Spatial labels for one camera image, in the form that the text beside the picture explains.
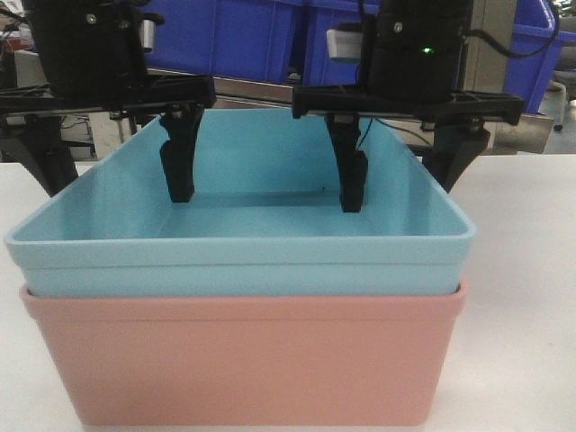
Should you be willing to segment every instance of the blue storage crate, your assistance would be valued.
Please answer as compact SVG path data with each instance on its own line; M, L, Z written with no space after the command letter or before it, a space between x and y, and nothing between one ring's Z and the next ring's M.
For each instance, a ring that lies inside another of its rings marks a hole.
M283 83L304 0L155 0L166 17L149 66Z
M545 0L518 0L511 48L528 53L542 47L553 34L554 16ZM545 50L529 58L511 58L504 92L525 99L525 113L538 113L546 88L566 41L576 41L576 33L560 31Z
M171 203L157 121L5 237L35 295L445 294L474 227L374 122L364 208L343 213L324 119L208 110L189 203Z
M380 2L368 1L364 9L378 12ZM305 86L354 84L358 64L338 63L328 55L326 32L340 23L360 22L358 3L354 0L309 0L308 38L302 83Z

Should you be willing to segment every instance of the plastic bin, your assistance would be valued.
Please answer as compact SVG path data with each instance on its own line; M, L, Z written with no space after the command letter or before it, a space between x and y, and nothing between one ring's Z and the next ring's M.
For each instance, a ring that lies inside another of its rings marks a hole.
M542 47L554 30L554 16L545 0L518 0L511 48L528 53ZM504 82L504 92L525 99L525 113L538 113L546 88L554 73L562 46L576 41L576 33L560 31L544 51L529 58L511 58Z
M158 122L9 233L36 295L453 293L474 226L374 123L360 213L343 213L321 117L208 110L196 193L170 202Z
M283 83L304 0L155 0L156 68Z
M437 296L22 298L91 425L416 425L465 286Z
M309 0L308 6L308 40L302 83L305 86L354 84L359 65L331 60L326 32L340 23L359 22L357 1ZM375 0L364 5L369 14L376 14L378 8L379 2Z

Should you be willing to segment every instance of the pink plastic bin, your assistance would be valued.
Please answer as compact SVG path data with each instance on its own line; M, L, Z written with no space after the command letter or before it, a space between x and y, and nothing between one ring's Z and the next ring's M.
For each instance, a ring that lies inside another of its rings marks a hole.
M21 292L91 425L420 424L465 295Z

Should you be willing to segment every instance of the white table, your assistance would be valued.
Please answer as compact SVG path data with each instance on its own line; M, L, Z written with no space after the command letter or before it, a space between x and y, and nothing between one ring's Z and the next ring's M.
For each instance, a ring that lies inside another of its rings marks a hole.
M466 261L468 302L456 323L428 422L330 431L576 431L576 156L480 157L453 196L476 223L478 236ZM0 164L0 234L46 200L23 168ZM82 431L40 332L18 298L22 284L1 246L0 431Z

